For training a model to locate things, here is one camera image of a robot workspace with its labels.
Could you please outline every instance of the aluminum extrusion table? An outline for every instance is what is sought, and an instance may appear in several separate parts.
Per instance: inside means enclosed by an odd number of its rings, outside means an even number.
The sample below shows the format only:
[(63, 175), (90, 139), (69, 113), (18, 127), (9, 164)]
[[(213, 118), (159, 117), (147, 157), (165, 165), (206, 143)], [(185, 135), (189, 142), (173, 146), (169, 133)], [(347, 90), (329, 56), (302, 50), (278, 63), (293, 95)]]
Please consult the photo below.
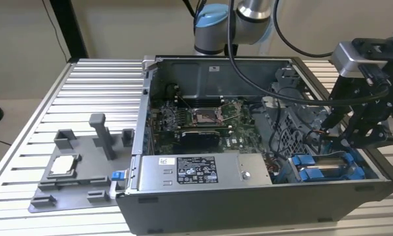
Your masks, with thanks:
[[(331, 90), (338, 76), (331, 64), (317, 60), (305, 63), (325, 88)], [(65, 66), (0, 162), (0, 236), (133, 235), (117, 206), (34, 214), (26, 209), (54, 148), (51, 141), (55, 131), (71, 129), (75, 135), (94, 134), (87, 119), (95, 112), (106, 114), (105, 125), (111, 132), (119, 133), (123, 128), (133, 128), (142, 76), (139, 60), (81, 59)], [(393, 165), (393, 146), (379, 151)], [(393, 194), (379, 202), (361, 205), (338, 222), (189, 234), (393, 235)]]

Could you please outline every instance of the gray robot arm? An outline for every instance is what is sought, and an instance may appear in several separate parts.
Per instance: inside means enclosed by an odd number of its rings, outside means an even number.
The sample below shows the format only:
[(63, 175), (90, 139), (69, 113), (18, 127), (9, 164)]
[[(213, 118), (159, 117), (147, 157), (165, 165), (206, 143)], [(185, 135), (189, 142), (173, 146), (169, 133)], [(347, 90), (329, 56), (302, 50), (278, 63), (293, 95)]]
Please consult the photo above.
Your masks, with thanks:
[[(195, 15), (195, 55), (222, 53), (227, 35), (227, 6), (209, 4)], [(253, 44), (265, 34), (270, 19), (270, 0), (243, 0), (234, 11), (234, 44)]]

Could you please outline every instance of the warning label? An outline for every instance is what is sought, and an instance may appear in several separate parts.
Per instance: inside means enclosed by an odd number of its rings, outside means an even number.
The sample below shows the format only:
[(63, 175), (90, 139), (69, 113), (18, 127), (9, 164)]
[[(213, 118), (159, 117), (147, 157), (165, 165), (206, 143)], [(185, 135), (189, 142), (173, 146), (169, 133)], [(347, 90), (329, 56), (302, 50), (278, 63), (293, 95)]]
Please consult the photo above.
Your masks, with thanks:
[(177, 182), (218, 183), (215, 159), (209, 157), (178, 157), (177, 158)]

